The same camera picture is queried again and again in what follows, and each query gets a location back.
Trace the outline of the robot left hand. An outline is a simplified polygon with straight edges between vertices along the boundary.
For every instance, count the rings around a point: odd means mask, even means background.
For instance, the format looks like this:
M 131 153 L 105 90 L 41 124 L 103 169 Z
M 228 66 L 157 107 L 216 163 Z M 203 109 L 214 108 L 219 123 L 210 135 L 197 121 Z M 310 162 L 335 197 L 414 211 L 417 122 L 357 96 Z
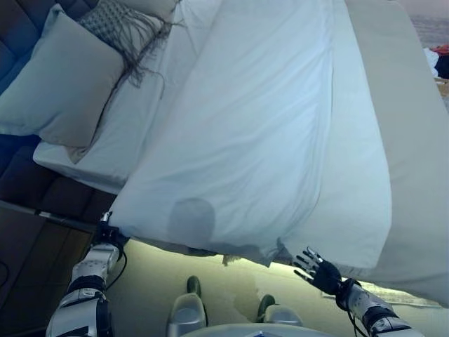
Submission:
M 124 236 L 120 229 L 109 224 L 113 212 L 107 211 L 103 213 L 97 225 L 95 240 L 96 242 L 103 242 L 113 244 L 117 247 L 124 247 L 129 238 Z

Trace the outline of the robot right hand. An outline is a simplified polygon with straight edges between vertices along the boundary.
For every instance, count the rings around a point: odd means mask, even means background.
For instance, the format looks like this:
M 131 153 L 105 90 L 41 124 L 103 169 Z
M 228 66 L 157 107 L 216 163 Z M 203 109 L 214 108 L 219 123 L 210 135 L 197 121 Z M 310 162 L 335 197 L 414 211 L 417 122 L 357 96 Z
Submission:
M 308 284 L 332 296 L 341 289 L 340 271 L 330 262 L 322 258 L 315 250 L 307 247 L 293 260 L 293 272 Z

